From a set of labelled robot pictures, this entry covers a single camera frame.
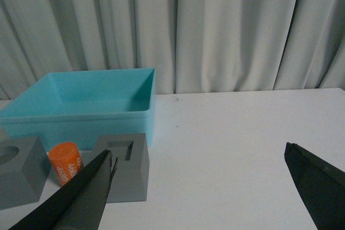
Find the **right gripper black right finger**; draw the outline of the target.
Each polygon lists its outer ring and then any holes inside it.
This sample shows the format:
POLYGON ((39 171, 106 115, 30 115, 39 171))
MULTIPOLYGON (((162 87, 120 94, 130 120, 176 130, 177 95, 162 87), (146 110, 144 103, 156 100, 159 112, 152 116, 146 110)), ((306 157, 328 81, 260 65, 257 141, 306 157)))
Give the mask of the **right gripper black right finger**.
POLYGON ((295 143, 284 159, 317 229, 344 229, 344 172, 295 143))

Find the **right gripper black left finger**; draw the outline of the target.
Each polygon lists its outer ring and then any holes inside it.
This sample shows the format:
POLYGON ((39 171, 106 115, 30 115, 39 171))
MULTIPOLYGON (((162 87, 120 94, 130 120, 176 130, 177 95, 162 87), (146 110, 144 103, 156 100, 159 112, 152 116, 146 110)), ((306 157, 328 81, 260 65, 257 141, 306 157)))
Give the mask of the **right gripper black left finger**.
POLYGON ((11 229, 98 229, 117 161, 104 150, 11 229))

